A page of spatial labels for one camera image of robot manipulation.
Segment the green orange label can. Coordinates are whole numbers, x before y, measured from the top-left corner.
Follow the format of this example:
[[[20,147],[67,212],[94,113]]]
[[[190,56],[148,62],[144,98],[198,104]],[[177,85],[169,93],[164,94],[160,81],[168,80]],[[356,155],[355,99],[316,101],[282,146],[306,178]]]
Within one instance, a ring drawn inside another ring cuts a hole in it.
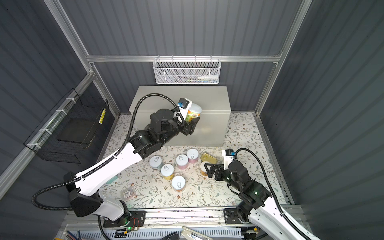
[[[188,109],[185,121],[190,123],[193,119],[200,117],[201,112],[202,108],[199,105],[192,103]]]

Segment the orange peach label can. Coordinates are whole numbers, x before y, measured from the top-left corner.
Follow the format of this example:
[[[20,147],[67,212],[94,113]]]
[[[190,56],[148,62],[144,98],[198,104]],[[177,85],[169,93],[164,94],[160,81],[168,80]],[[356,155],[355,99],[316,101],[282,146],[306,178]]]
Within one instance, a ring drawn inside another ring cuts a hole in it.
[[[172,187],[175,191],[181,192],[186,186],[186,180],[183,176],[175,176],[172,179]]]

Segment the yellow label can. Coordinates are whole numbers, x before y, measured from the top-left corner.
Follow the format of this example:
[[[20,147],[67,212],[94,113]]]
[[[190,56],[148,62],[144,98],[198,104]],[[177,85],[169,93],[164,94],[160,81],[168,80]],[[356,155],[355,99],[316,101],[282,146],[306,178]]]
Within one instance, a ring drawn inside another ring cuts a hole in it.
[[[161,174],[165,180],[172,180],[175,176],[175,168],[171,164],[164,164],[161,168]]]

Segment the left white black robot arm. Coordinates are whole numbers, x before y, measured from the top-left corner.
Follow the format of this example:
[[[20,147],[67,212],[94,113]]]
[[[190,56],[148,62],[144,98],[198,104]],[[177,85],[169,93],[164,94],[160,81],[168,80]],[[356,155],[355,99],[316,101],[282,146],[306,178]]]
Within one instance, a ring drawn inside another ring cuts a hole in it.
[[[201,112],[198,105],[192,104],[190,108],[179,112],[160,109],[151,114],[151,122],[143,130],[129,135],[122,149],[75,175],[79,181],[68,187],[72,211],[77,217],[97,215],[112,221],[127,218],[129,210],[124,201],[103,197],[99,193],[100,187],[121,171],[159,151],[179,133],[191,135],[200,120]]]

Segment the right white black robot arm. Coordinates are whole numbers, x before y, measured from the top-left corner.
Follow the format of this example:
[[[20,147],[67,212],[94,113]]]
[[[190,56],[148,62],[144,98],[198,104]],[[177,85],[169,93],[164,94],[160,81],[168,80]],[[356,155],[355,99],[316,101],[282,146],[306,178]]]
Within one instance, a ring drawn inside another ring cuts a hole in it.
[[[274,240],[319,239],[283,210],[266,187],[251,179],[241,162],[231,162],[227,169],[224,165],[209,163],[204,167],[209,178],[224,181],[236,190],[242,200],[237,206],[241,222],[252,223]]]

